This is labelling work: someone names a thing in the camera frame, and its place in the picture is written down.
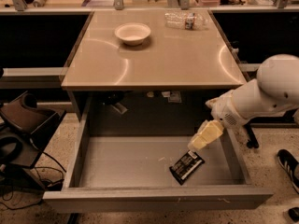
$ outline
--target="speckled floor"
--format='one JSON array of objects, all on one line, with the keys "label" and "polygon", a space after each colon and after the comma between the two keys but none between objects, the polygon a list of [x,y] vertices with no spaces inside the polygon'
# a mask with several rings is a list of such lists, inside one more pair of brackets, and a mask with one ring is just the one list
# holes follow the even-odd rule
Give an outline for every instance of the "speckled floor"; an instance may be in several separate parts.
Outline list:
[{"label": "speckled floor", "polygon": [[[67,167],[72,146],[76,137],[78,121],[75,114],[67,114],[53,136],[46,151],[54,156],[64,167]],[[299,160],[299,129],[255,129],[260,144],[259,149],[246,148],[246,136],[242,130],[236,132],[244,160],[249,169],[252,183],[257,187],[268,187],[274,191],[274,196],[255,210],[237,211],[192,211],[192,212],[137,212],[137,213],[96,213],[81,214],[78,223],[198,223],[198,224],[284,224],[287,223],[283,212],[299,206],[299,196],[285,171],[279,166],[276,154],[282,149],[288,149]],[[37,166],[57,165],[42,156]],[[55,171],[40,169],[40,175],[49,179],[58,179],[60,174]],[[31,203],[37,203],[41,195],[15,191],[2,196],[1,203],[16,208]],[[68,214],[58,214],[46,203],[34,205],[21,210],[7,210],[0,205],[0,223],[67,223]]]}]

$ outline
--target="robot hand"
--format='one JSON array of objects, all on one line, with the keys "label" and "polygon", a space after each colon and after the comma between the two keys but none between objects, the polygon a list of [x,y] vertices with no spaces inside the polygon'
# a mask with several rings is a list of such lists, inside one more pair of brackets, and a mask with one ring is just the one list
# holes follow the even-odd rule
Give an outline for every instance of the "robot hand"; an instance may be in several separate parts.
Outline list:
[{"label": "robot hand", "polygon": [[[207,101],[206,105],[211,108],[213,125],[203,123],[189,143],[190,149],[200,149],[216,140],[224,128],[238,128],[256,117],[299,108],[299,58],[291,55],[268,58],[260,65],[255,79]],[[207,133],[207,142],[200,142],[199,137],[206,137]]]}]

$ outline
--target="white bowl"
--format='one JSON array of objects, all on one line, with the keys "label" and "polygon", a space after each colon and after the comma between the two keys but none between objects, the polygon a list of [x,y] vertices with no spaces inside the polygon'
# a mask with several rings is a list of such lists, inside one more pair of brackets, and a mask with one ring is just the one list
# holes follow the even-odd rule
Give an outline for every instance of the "white bowl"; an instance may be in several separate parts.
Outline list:
[{"label": "white bowl", "polygon": [[150,28],[143,23],[125,23],[117,27],[114,34],[124,44],[137,46],[150,35]]}]

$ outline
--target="drawer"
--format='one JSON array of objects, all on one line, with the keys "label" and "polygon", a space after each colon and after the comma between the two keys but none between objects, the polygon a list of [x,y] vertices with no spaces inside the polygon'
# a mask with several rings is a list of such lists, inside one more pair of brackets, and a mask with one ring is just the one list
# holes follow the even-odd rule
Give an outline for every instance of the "drawer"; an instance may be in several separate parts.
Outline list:
[{"label": "drawer", "polygon": [[273,195],[251,184],[232,130],[198,152],[206,162],[180,185],[169,167],[209,118],[204,103],[215,93],[182,91],[180,102],[155,94],[126,92],[121,114],[92,93],[64,187],[44,200],[61,213],[176,211],[252,209]]}]

